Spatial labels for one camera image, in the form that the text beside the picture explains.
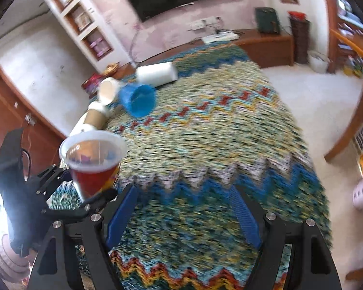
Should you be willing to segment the printed red yellow cup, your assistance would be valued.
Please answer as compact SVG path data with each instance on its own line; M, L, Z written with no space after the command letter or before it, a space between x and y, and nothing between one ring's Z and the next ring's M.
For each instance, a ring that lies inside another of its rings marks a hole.
M60 145L60 158L68 165L82 201L114 186L119 178L126 141L105 130L82 132Z

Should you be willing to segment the white cup beside coffee cup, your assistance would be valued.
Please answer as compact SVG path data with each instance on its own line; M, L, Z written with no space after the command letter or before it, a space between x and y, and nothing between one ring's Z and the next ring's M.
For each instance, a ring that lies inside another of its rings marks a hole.
M78 122L75 124L74 128L69 133L69 137L87 131L86 125L84 124L85 118L86 114L83 114L83 116L79 118Z

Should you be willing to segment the brown sleeve coffee cup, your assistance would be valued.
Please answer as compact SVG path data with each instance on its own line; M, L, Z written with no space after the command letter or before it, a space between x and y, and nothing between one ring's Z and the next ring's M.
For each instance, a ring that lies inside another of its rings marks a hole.
M109 108L100 102L91 102L80 126L81 132L102 130L110 116Z

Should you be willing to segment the cream interior paper cup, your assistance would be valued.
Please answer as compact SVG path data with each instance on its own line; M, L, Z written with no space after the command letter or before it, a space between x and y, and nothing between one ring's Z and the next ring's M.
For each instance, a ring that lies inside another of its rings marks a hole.
M98 87L98 101L102 105L109 105L118 100L119 91L124 86L120 80L108 77L101 81Z

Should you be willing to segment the blue plastic cup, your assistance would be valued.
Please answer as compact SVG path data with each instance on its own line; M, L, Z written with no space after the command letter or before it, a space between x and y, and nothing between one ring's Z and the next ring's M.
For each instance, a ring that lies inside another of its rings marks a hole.
M131 82L119 90L118 98L132 117L141 118L155 108L156 91L150 85Z

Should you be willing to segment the white paper cup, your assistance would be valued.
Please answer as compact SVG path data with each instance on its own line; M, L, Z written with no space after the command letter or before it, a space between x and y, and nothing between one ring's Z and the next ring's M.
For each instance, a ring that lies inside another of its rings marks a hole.
M178 71L172 62L140 66L136 80L141 84L159 87L178 80Z

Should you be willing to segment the brown wooden door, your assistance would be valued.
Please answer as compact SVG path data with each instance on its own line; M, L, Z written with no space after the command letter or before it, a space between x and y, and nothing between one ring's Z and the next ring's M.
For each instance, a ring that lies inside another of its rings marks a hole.
M30 104L0 66L0 146L17 128L23 128L21 146L30 154L32 174L60 163L58 150L66 136Z

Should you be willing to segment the red gift box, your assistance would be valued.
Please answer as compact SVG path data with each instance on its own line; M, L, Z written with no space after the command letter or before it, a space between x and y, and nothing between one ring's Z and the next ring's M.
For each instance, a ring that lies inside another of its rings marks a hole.
M85 80L83 84L81 84L81 88L89 97L93 97L96 95L98 91L99 84L104 80L104 76L98 73L94 73L90 78Z

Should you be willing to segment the fruit bowl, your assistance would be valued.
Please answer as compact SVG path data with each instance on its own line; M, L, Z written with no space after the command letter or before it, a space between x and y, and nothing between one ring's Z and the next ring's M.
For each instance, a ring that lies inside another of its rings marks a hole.
M114 75L119 69L119 62L114 64L108 64L105 70L102 72L102 75L108 76L108 75Z

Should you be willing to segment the pink dumbbells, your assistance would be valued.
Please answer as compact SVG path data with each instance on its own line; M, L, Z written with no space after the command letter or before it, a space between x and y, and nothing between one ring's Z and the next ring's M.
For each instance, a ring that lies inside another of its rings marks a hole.
M107 54L110 50L109 44L102 37L92 42L90 47L95 51L98 58L102 57L104 54Z

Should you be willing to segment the colourful zigzag woven rug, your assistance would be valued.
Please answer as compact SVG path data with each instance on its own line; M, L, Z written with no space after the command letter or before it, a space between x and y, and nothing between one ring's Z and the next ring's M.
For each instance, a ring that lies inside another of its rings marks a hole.
M302 132L239 46L171 57L176 82L135 119L114 109L106 129L128 153L119 189L139 202L109 256L126 289L242 289L257 258L229 204L233 184L287 221L312 218L331 240L328 200Z

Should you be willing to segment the white waste bin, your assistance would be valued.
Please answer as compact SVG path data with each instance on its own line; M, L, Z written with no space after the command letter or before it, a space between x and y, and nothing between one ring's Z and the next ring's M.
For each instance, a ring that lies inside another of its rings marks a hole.
M326 55L313 50L308 51L308 61L311 69L319 74L325 74L330 64Z

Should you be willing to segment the white set-top box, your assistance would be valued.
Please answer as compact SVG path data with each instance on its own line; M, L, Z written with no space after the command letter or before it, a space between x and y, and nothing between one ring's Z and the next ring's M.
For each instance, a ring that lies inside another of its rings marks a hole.
M202 37L201 41L204 44L212 44L216 42L227 42L227 41L234 41L238 40L239 35L233 32L226 32L222 31L217 34L208 35L206 37Z

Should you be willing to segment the wooden tv cabinet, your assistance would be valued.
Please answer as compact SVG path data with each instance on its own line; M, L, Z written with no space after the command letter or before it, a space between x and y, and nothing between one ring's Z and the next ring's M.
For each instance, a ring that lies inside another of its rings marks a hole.
M280 35L263 34L259 33L257 29L242 29L240 33L240 38L235 40L234 43L241 47L249 58L260 67L294 65L294 39L288 33L282 31ZM152 56L144 60L142 64L155 64L201 45L204 45L204 43L200 39L190 41Z

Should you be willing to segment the dark wicker basket red top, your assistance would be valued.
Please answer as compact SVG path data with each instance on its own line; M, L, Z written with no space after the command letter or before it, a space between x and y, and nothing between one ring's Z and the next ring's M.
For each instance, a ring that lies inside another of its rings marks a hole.
M308 63L310 45L310 21L305 13L288 11L292 36L294 38L294 61L298 64Z

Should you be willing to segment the dark green appliance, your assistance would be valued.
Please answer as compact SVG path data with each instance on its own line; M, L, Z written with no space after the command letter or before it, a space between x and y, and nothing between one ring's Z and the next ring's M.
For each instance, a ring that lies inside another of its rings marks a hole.
M274 8L256 7L254 9L257 29L264 34L280 34L281 25Z

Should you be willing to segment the picture frame on shelf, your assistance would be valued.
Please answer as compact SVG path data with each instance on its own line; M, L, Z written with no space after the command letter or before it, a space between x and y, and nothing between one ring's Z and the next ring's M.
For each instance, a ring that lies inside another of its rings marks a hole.
M91 18L86 12L81 12L75 16L75 23L79 31L84 30L91 24Z

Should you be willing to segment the white wall shelf unit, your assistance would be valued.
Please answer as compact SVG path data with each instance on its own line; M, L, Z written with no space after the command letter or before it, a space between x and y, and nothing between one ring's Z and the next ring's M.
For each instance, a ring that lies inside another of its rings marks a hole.
M44 0L82 54L102 72L110 64L135 63L92 0Z

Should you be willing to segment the wall power sockets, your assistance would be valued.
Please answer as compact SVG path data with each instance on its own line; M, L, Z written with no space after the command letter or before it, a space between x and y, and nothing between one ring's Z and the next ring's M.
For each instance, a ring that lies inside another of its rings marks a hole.
M206 28L219 29L222 24L220 16L210 16L189 23L189 31L198 31Z

